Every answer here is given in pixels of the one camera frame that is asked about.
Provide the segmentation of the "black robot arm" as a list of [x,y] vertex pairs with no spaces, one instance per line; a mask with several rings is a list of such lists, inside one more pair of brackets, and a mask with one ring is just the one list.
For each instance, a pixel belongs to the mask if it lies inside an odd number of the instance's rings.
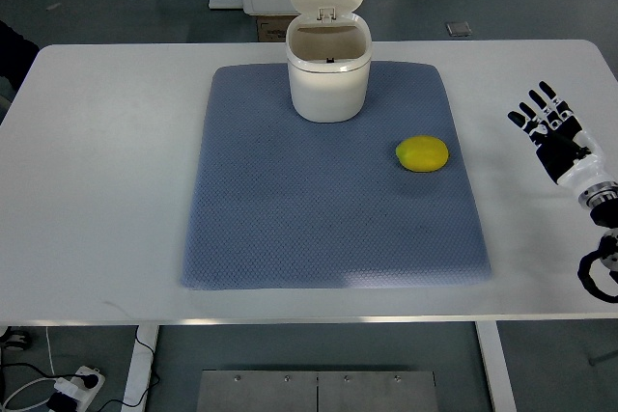
[[597,249],[580,260],[577,277],[590,295],[603,302],[616,304],[617,296],[602,291],[590,272],[593,264],[600,261],[609,270],[609,277],[617,282],[617,182],[595,184],[579,196],[579,201],[589,209],[593,223],[606,228],[606,232]]

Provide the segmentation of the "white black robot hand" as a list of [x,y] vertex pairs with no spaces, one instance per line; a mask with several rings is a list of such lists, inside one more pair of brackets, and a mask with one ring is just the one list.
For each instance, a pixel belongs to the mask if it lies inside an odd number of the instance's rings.
[[603,151],[569,103],[545,81],[528,96],[536,106],[521,102],[508,118],[528,136],[550,179],[565,186],[601,176]]

